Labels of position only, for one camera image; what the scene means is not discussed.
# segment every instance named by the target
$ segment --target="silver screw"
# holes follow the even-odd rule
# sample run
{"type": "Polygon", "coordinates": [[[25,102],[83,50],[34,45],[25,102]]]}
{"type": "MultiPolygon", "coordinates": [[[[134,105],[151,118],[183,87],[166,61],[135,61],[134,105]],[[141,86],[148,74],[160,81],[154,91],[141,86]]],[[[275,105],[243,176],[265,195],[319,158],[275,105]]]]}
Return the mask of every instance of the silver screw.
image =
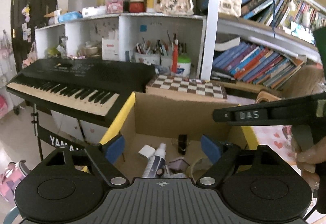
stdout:
{"type": "Polygon", "coordinates": [[[111,179],[111,183],[114,185],[122,185],[126,183],[126,179],[122,177],[114,177],[111,179]]]}
{"type": "Polygon", "coordinates": [[[204,177],[199,180],[199,182],[203,185],[212,185],[215,183],[215,179],[212,177],[204,177]]]}

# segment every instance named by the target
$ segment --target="floor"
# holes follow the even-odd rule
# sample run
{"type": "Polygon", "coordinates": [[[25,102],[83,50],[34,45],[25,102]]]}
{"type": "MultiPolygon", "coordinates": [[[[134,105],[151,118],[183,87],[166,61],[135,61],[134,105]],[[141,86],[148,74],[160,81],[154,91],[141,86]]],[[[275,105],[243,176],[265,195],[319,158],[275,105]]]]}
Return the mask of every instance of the floor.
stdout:
{"type": "MultiPolygon", "coordinates": [[[[26,160],[29,169],[33,169],[39,162],[39,150],[37,140],[34,136],[32,117],[33,109],[26,107],[16,116],[13,112],[8,113],[0,120],[0,174],[3,173],[8,163],[26,160]]],[[[50,131],[56,131],[53,118],[50,115],[40,113],[40,123],[50,131]]],[[[42,143],[43,155],[47,156],[54,147],[42,143]]],[[[2,197],[0,197],[0,223],[3,223],[4,217],[11,209],[2,197]]]]}

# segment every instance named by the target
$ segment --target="chessboard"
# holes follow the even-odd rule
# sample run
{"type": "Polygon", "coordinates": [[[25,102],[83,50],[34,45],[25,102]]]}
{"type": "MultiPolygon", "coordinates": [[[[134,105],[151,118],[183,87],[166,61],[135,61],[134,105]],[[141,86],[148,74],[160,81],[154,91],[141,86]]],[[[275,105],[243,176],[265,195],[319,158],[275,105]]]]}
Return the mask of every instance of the chessboard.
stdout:
{"type": "Polygon", "coordinates": [[[178,92],[182,96],[185,96],[185,93],[187,96],[191,95],[191,97],[194,95],[205,96],[205,98],[202,97],[203,101],[227,99],[224,86],[215,82],[206,82],[198,79],[157,75],[146,86],[146,93],[167,95],[163,92],[164,90],[178,92]]]}

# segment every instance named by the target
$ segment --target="spray bottle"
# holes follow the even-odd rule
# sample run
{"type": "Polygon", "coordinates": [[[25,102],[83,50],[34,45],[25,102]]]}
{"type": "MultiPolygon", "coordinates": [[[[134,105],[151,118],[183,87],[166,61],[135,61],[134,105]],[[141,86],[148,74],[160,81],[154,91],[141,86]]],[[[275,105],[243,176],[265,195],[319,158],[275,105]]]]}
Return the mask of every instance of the spray bottle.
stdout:
{"type": "Polygon", "coordinates": [[[155,151],[154,155],[148,160],[147,166],[143,173],[143,178],[157,178],[157,170],[165,165],[165,149],[166,144],[160,144],[160,147],[155,151]]]}

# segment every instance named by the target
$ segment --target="black electronic keyboard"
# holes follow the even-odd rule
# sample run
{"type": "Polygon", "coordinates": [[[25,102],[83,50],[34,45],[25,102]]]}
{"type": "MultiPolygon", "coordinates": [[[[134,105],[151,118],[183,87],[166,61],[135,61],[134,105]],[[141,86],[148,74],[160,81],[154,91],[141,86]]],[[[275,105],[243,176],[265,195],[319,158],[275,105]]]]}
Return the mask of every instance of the black electronic keyboard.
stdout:
{"type": "Polygon", "coordinates": [[[133,91],[145,92],[155,68],[97,59],[40,59],[16,75],[7,91],[50,110],[109,126],[133,91]]]}

